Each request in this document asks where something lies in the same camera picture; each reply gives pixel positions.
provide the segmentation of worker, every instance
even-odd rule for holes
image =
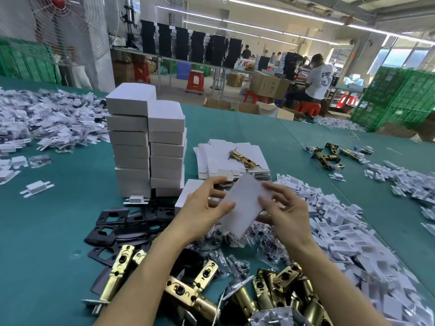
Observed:
[[[242,52],[242,58],[244,59],[249,59],[249,57],[251,56],[251,51],[249,50],[249,45],[246,45],[245,50],[243,50]]]
[[[272,56],[271,56],[271,59],[269,60],[269,63],[275,65],[275,62],[276,62],[276,55],[275,55],[275,53],[272,53]]]
[[[334,67],[323,62],[321,54],[315,54],[311,58],[312,70],[307,76],[305,87],[287,93],[286,107],[293,109],[293,101],[318,102],[321,101],[332,82]]]
[[[94,326],[152,326],[169,273],[184,247],[201,239],[230,212],[234,201],[217,203],[225,192],[213,188],[225,176],[210,177],[193,193],[171,224],[153,242],[147,256],[127,279]],[[263,183],[273,198],[258,197],[291,259],[302,267],[335,326],[391,326],[314,241],[308,205],[286,186]],[[276,202],[284,206],[281,209]]]

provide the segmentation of factory floor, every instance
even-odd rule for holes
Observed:
[[[151,74],[151,84],[155,85],[157,88],[157,98],[173,100],[181,104],[189,105],[203,105],[204,99],[206,97],[219,99],[219,90],[215,90],[213,95],[211,94],[211,86],[213,85],[213,75],[204,78],[204,93],[202,95],[196,93],[187,93],[186,86],[188,81],[177,79],[176,75],[173,74],[171,77],[171,86],[169,86],[169,75],[161,76],[161,89],[158,88],[158,75]],[[224,96],[222,99],[232,102],[239,103],[243,102],[244,96],[240,95],[241,87],[230,87],[225,86]]]

